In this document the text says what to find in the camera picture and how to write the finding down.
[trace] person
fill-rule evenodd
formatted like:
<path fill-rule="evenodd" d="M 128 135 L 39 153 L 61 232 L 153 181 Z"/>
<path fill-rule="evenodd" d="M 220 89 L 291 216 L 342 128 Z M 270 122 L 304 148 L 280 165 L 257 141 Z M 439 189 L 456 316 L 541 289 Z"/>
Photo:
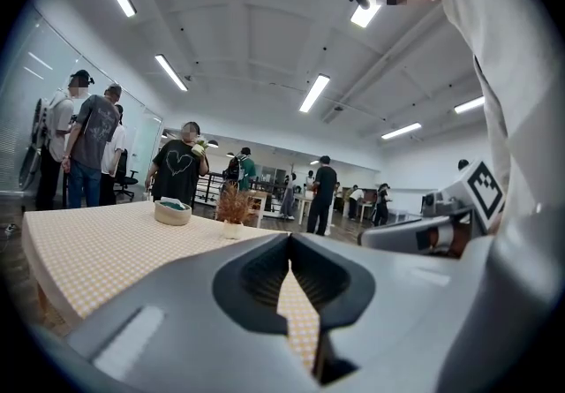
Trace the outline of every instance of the person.
<path fill-rule="evenodd" d="M 237 155 L 239 159 L 239 168 L 244 171 L 244 177 L 239 181 L 239 190 L 248 191 L 249 181 L 257 176 L 255 171 L 255 162 L 251 157 L 251 149 L 248 147 L 241 148 L 241 151 Z"/>
<path fill-rule="evenodd" d="M 152 189 L 154 200 L 168 197 L 187 205 L 192 203 L 198 176 L 203 177 L 209 171 L 206 154 L 200 157 L 192 152 L 199 136 L 197 123 L 185 123 L 181 128 L 181 139 L 168 141 L 157 153 L 145 180 L 145 187 L 149 189 L 151 178 L 156 174 Z"/>
<path fill-rule="evenodd" d="M 310 205 L 310 213 L 308 214 L 308 227 L 309 233 L 314 233 L 316 230 L 316 223 L 318 224 L 318 231 L 316 234 L 324 236 L 326 233 L 326 226 L 328 225 L 329 207 L 332 206 L 332 199 L 334 198 L 335 184 L 337 183 L 337 174 L 335 170 L 329 166 L 331 159 L 329 156 L 322 156 L 320 158 L 321 167 L 316 172 L 316 178 L 313 182 L 313 189 L 315 196 Z"/>
<path fill-rule="evenodd" d="M 343 188 L 339 181 L 335 185 L 334 209 L 340 213 L 343 212 Z"/>
<path fill-rule="evenodd" d="M 357 217 L 357 204 L 364 195 L 365 192 L 362 189 L 359 189 L 357 185 L 354 185 L 352 187 L 352 192 L 350 193 L 350 220 L 355 220 L 355 218 Z"/>
<path fill-rule="evenodd" d="M 461 161 L 459 161 L 459 163 L 457 164 L 457 169 L 459 171 L 463 170 L 465 167 L 467 167 L 467 165 L 469 165 L 469 161 L 467 161 L 466 159 L 462 159 Z"/>
<path fill-rule="evenodd" d="M 297 178 L 297 174 L 292 173 L 292 176 L 287 178 L 288 181 L 286 181 L 286 189 L 284 191 L 284 197 L 282 198 L 281 204 L 281 215 L 284 219 L 290 218 L 293 214 L 292 208 L 294 207 L 294 181 Z"/>
<path fill-rule="evenodd" d="M 57 90 L 47 110 L 46 138 L 41 147 L 41 178 L 35 208 L 38 211 L 53 209 L 57 183 L 64 155 L 64 138 L 71 132 L 72 100 L 88 94 L 88 84 L 94 81 L 86 70 L 79 70 L 71 76 L 66 91 Z"/>
<path fill-rule="evenodd" d="M 88 207 L 99 204 L 102 157 L 120 120 L 116 103 L 121 94 L 122 88 L 111 84 L 104 96 L 93 94 L 80 106 L 63 157 L 63 169 L 69 173 L 69 208 L 80 208 L 83 190 Z"/>
<path fill-rule="evenodd" d="M 390 189 L 387 183 L 379 186 L 377 191 L 377 205 L 376 212 L 374 215 L 373 224 L 375 227 L 380 227 L 386 225 L 388 222 L 388 205 L 389 201 L 392 201 L 387 194 L 387 190 Z"/>
<path fill-rule="evenodd" d="M 493 173 L 506 193 L 504 211 L 490 229 L 495 233 L 507 216 L 530 215 L 539 203 L 563 203 L 565 182 L 556 184 L 552 178 L 561 175 L 565 153 L 555 150 L 563 147 L 565 133 L 565 49 L 540 0 L 441 1 L 473 53 L 485 97 Z M 466 242 L 454 238 L 454 253 L 461 254 Z"/>
<path fill-rule="evenodd" d="M 106 144 L 104 155 L 102 156 L 102 178 L 100 180 L 100 206 L 116 204 L 116 194 L 114 193 L 114 182 L 116 178 L 117 164 L 120 156 L 125 150 L 125 128 L 122 126 L 124 108 L 116 104 L 116 109 L 120 115 L 119 124 L 114 131 L 112 141 Z"/>
<path fill-rule="evenodd" d="M 308 176 L 306 177 L 306 182 L 304 183 L 306 191 L 311 191 L 314 186 L 314 172 L 312 170 L 308 171 Z"/>

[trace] chair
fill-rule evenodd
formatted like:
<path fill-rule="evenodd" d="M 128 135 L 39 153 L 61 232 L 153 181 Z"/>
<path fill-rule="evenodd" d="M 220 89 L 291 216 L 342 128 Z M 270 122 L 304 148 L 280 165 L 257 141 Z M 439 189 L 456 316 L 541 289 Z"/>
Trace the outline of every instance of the chair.
<path fill-rule="evenodd" d="M 127 195 L 130 197 L 130 201 L 133 201 L 133 197 L 135 193 L 131 191 L 127 191 L 128 185 L 136 185 L 139 181 L 137 178 L 133 176 L 138 173 L 136 170 L 131 170 L 132 175 L 130 177 L 127 176 L 127 150 L 125 149 L 120 156 L 120 160 L 117 163 L 116 168 L 116 184 L 120 185 L 120 189 L 114 189 L 114 193 L 116 196 L 119 194 Z"/>

